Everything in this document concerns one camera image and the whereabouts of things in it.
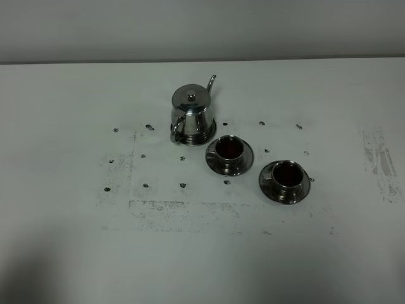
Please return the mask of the near stainless steel teacup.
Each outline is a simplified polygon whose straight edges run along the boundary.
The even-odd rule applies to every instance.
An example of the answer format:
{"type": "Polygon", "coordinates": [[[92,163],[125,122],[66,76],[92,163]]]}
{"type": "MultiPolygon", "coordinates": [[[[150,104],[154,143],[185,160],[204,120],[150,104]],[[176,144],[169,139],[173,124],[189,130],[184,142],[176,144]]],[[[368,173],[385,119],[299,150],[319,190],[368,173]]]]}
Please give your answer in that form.
{"type": "Polygon", "coordinates": [[[274,182],[283,188],[298,187],[304,181],[304,170],[294,161],[276,161],[261,174],[261,181],[274,182]]]}

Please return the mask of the near stainless steel saucer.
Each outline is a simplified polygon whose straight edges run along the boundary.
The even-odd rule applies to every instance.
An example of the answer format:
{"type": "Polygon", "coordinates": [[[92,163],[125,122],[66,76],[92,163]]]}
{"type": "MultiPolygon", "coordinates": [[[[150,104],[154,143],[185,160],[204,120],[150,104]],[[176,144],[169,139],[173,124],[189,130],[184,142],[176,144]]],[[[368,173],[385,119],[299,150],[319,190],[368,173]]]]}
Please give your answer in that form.
{"type": "Polygon", "coordinates": [[[265,165],[259,173],[259,187],[263,194],[272,201],[283,205],[293,205],[302,201],[309,194],[311,189],[311,180],[304,169],[304,181],[298,187],[283,188],[277,186],[274,182],[261,181],[261,174],[265,171],[265,169],[267,169],[270,165],[273,165],[275,162],[277,161],[273,161],[265,165]]]}

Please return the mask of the far stainless steel teacup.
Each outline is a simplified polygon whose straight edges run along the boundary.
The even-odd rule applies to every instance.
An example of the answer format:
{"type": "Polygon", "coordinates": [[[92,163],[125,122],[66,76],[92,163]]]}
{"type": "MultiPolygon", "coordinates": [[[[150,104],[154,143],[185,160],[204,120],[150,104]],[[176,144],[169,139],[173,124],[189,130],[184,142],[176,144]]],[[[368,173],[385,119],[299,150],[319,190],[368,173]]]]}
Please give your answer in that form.
{"type": "Polygon", "coordinates": [[[233,135],[221,136],[206,149],[207,158],[214,158],[221,163],[240,161],[244,154],[244,141],[233,135]]]}

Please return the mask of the stainless steel teapot coaster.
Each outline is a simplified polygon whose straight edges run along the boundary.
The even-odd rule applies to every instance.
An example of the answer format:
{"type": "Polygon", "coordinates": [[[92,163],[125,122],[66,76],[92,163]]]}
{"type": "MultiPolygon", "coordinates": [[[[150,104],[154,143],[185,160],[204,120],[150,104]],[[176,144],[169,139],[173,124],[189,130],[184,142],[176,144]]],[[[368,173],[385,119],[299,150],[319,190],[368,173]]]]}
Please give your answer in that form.
{"type": "Polygon", "coordinates": [[[216,122],[213,120],[209,127],[189,125],[184,117],[180,117],[176,124],[170,126],[170,140],[175,144],[186,146],[200,146],[209,142],[216,133],[216,122]]]}

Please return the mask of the stainless steel teacup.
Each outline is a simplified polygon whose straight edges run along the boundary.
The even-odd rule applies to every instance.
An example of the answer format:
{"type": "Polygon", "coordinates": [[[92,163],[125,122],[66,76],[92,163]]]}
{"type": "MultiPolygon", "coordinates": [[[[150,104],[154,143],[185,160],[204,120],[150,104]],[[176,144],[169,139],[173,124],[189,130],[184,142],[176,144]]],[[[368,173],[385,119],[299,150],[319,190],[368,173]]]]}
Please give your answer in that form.
{"type": "Polygon", "coordinates": [[[274,182],[283,188],[298,187],[304,181],[304,170],[294,161],[276,161],[261,174],[261,181],[274,182]]]}
{"type": "Polygon", "coordinates": [[[244,141],[233,135],[221,136],[206,149],[207,158],[214,158],[221,163],[240,161],[244,154],[244,141]]]}

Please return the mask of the stainless steel saucer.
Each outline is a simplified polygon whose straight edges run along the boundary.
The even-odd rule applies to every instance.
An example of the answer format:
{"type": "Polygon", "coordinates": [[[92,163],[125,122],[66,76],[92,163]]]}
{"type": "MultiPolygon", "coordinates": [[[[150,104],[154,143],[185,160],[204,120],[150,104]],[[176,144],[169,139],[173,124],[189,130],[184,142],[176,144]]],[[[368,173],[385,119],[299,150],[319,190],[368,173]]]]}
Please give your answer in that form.
{"type": "Polygon", "coordinates": [[[304,181],[298,187],[283,188],[277,186],[274,182],[261,181],[261,174],[265,171],[265,169],[267,169],[270,165],[273,165],[275,162],[277,161],[273,161],[265,165],[259,173],[259,187],[263,194],[272,201],[283,205],[293,205],[302,201],[309,194],[311,189],[311,180],[304,169],[304,181]]]}
{"type": "Polygon", "coordinates": [[[221,163],[214,158],[207,158],[205,155],[206,163],[208,164],[209,168],[217,174],[226,176],[242,175],[246,173],[254,163],[254,153],[252,147],[250,147],[250,145],[244,141],[244,148],[244,154],[240,161],[221,163]]]}

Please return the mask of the far stainless steel saucer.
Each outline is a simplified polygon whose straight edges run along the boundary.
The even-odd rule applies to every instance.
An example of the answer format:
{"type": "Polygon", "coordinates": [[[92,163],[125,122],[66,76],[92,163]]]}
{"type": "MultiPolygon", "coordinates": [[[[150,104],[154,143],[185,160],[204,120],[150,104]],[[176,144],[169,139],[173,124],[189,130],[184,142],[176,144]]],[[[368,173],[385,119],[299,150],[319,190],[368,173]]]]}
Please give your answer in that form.
{"type": "Polygon", "coordinates": [[[246,173],[254,163],[254,153],[252,147],[250,147],[250,145],[244,141],[244,148],[244,154],[240,161],[221,163],[214,158],[207,158],[205,155],[206,163],[208,164],[209,168],[217,174],[226,176],[242,175],[246,173]]]}

